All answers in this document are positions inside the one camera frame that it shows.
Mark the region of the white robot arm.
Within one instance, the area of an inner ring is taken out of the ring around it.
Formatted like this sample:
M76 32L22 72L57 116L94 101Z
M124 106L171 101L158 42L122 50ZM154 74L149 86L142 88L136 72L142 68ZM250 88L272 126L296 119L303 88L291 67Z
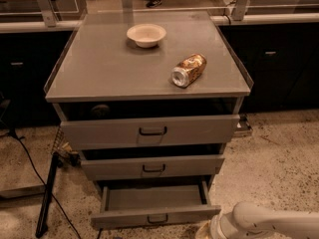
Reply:
M292 239L319 239L319 213L272 210L239 202L231 212L215 215L200 227L195 239L258 239L274 233Z

